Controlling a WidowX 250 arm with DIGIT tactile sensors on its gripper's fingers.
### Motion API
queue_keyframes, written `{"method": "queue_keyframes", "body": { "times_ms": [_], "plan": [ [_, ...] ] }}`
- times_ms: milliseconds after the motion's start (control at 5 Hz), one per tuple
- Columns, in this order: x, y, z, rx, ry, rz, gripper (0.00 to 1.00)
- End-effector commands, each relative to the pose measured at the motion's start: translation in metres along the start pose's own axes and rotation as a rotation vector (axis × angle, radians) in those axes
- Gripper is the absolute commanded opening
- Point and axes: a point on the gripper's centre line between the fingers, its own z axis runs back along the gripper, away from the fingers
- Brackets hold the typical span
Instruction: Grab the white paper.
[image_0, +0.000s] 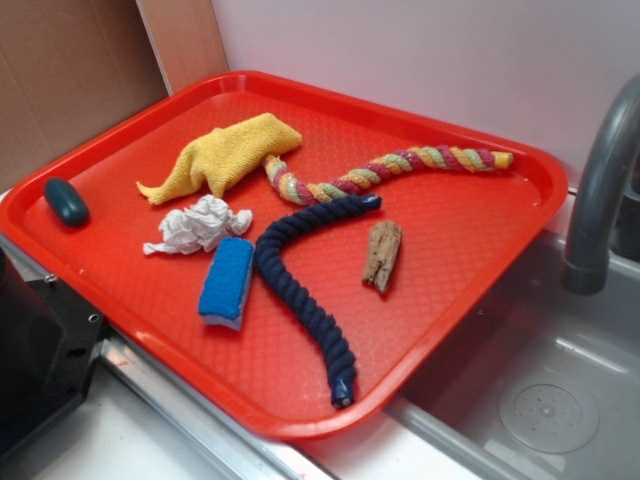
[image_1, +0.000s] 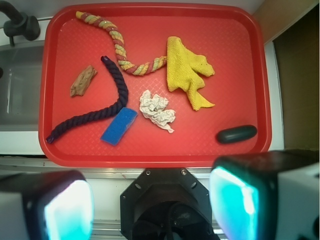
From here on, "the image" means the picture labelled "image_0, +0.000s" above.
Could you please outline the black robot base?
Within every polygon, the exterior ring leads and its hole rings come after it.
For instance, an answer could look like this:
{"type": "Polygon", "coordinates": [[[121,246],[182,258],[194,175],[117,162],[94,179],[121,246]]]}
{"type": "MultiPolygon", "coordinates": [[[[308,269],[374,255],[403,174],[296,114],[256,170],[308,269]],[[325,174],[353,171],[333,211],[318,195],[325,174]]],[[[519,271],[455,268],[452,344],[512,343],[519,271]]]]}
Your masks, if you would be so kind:
{"type": "Polygon", "coordinates": [[[2,460],[84,403],[105,329],[64,281],[27,281],[1,254],[2,460]]]}

